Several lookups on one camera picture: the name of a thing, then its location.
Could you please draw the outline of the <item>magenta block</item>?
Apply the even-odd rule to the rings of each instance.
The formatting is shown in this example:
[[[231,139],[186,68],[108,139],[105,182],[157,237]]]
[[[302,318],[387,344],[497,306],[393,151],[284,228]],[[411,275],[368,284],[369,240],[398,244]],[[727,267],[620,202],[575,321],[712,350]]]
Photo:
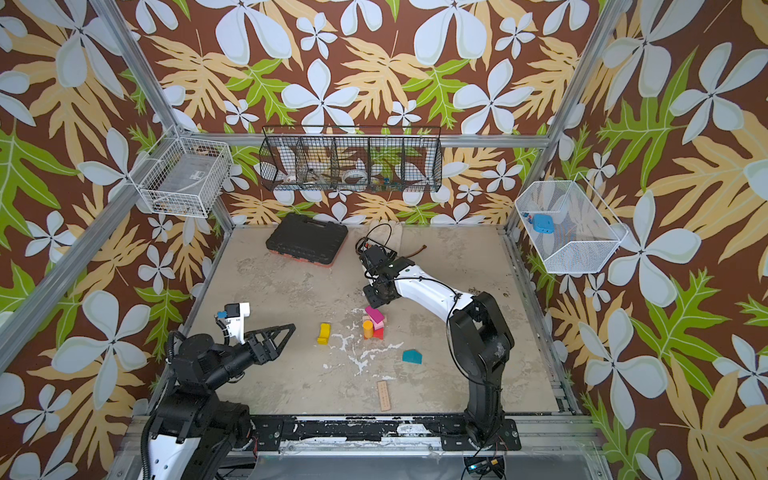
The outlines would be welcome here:
[[[386,320],[385,315],[380,310],[373,308],[371,306],[367,306],[365,308],[365,313],[375,326],[378,326],[379,324],[383,324]]]

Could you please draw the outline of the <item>yellow arch block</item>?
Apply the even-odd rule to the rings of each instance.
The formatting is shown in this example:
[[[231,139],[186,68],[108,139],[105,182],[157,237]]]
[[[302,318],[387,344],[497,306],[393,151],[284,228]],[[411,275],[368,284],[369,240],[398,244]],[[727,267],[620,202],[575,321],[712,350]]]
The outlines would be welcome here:
[[[319,345],[327,345],[331,336],[331,324],[322,322],[320,324],[319,334],[317,337],[317,343]]]

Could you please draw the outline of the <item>teal block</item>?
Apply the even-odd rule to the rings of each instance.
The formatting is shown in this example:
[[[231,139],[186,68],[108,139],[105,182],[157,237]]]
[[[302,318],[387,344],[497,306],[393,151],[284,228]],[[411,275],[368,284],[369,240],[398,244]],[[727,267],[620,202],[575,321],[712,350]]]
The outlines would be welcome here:
[[[402,353],[402,361],[410,364],[421,365],[423,362],[422,354],[414,349],[405,350]]]

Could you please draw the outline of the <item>natural wood long block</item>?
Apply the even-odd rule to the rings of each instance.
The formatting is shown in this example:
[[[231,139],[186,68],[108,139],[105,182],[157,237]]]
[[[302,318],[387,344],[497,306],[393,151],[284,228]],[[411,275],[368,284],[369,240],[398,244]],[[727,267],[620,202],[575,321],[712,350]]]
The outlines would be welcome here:
[[[377,394],[379,398],[380,410],[382,412],[388,412],[392,409],[392,403],[389,393],[388,382],[386,380],[378,381],[376,384]]]

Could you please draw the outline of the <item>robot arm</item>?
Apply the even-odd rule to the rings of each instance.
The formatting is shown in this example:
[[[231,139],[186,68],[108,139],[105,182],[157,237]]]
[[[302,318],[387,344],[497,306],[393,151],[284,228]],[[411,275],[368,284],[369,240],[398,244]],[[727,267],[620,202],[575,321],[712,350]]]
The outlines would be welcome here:
[[[410,266],[394,279],[399,296],[446,324],[449,352],[469,384],[464,411],[468,437],[480,449],[495,442],[504,420],[502,380],[514,339],[496,299],[457,290]]]

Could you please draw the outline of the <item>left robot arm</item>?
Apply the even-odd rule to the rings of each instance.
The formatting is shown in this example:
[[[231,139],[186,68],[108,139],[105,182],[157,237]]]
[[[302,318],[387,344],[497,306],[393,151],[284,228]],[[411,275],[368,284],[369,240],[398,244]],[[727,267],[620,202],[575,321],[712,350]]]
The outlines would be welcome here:
[[[140,438],[142,479],[214,479],[228,454],[251,441],[245,404],[223,401],[217,390],[255,365],[275,361],[294,324],[248,331],[235,345],[209,334],[168,342],[176,380],[159,401]]]

